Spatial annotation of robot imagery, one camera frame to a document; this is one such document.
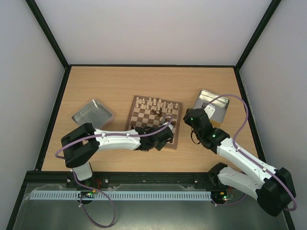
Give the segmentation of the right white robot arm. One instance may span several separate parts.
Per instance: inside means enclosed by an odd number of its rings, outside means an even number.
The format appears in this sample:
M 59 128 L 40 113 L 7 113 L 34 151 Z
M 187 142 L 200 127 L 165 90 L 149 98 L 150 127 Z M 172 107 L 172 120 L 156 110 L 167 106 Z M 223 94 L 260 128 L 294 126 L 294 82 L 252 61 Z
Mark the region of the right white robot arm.
M 276 169 L 240 147 L 229 134 L 212 126 L 202 108 L 188 109 L 183 120 L 203 147 L 228 159 L 241 170 L 237 172 L 223 163 L 215 165 L 209 176 L 213 187 L 233 187 L 254 198 L 266 213 L 274 217 L 283 210 L 296 210 L 296 193 L 288 170 Z

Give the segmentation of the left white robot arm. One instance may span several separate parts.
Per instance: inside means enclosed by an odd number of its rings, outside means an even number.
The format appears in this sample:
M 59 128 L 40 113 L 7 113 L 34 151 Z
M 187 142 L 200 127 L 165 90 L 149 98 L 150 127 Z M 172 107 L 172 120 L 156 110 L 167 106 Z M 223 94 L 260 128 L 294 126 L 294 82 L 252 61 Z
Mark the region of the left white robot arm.
M 140 150 L 153 148 L 161 150 L 166 143 L 173 140 L 173 122 L 165 122 L 158 128 L 135 127 L 128 131 L 105 131 L 95 129 L 91 123 L 85 123 L 61 139 L 62 148 L 56 157 L 65 161 L 67 168 L 72 169 L 79 181 L 93 176 L 89 163 L 91 157 L 101 150 Z

